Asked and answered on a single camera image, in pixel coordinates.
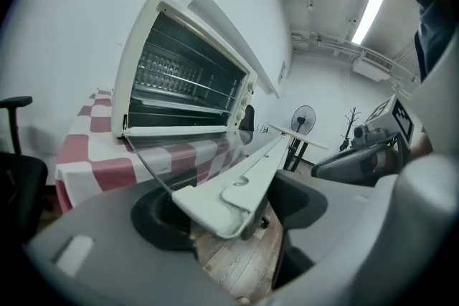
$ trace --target wooden floor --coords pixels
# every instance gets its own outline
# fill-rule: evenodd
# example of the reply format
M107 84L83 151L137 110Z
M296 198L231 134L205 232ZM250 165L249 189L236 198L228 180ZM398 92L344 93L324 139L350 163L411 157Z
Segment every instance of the wooden floor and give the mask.
M311 169L312 169L312 166L301 161L298 167L296 168L296 172L300 173L303 176L311 177Z
M236 299L245 297L254 302L271 291L282 226L270 204L265 215L270 226L259 227L248 241L223 241L196 224L192 227L202 269Z

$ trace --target electric fan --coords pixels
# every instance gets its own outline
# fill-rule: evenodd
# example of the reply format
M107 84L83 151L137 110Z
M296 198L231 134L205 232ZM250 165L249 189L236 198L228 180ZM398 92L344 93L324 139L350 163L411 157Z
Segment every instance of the electric fan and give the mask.
M292 117L292 130L306 135L314 127L316 123L316 113L311 106L301 106L298 108Z

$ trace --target office chair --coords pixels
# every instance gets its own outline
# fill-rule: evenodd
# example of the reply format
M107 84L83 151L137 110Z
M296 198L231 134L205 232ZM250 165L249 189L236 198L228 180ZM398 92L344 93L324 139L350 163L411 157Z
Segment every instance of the office chair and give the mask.
M48 170L38 158L23 156L17 132L16 109L32 103L32 97L13 97L0 100L6 108L14 153L0 152L0 182L8 225L20 242L27 242L35 234L43 208L43 190Z

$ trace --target coat rack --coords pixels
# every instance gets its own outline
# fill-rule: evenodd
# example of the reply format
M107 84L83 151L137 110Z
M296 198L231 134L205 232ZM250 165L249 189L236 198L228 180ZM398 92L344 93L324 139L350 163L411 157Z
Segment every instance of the coat rack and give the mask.
M343 150L345 150L346 148L348 148L349 146L349 138L348 138L348 135L349 135L349 132L351 131L351 126L356 126L354 123L359 119L357 117L357 115L360 113L356 113L356 108L354 107L352 110L349 110L351 112L351 118L349 119L346 115L344 116L347 120L348 120L348 127L347 127L347 131L346 131L346 136L342 136L344 138L344 142L343 144L341 144L339 146L339 151L342 152Z

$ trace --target wall-mounted unit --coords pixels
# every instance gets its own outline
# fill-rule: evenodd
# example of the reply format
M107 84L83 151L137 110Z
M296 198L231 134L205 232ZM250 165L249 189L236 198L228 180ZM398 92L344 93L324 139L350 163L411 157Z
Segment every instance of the wall-mounted unit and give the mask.
M352 70L379 82L380 80L388 80L391 77L390 72L393 67L383 57L369 50L364 50L362 55L353 64Z
M361 57L357 58L354 62L352 70L376 82L379 82L380 80L388 80L390 78L390 74L387 69Z

